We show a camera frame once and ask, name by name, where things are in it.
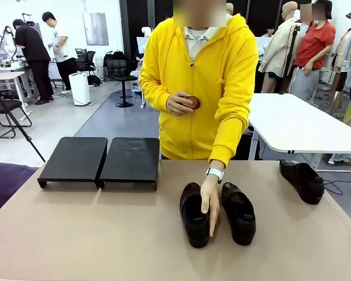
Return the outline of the person's left hand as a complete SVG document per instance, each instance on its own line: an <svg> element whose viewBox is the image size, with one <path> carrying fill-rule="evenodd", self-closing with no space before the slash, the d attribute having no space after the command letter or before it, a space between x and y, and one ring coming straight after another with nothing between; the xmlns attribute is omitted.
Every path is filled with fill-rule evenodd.
<svg viewBox="0 0 351 281"><path fill-rule="evenodd" d="M218 178L214 175L206 176L201 185L201 212L209 213L209 236L214 235L219 215Z"/></svg>

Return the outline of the person's right hand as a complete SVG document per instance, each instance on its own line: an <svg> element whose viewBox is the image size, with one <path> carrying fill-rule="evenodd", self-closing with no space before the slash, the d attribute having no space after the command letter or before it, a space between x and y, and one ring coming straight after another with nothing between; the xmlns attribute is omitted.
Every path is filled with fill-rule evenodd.
<svg viewBox="0 0 351 281"><path fill-rule="evenodd" d="M177 91L170 95L166 102L167 112L175 116L193 112L193 109L190 108L193 102L188 100L187 97L190 97L190 95L182 91Z"/></svg>

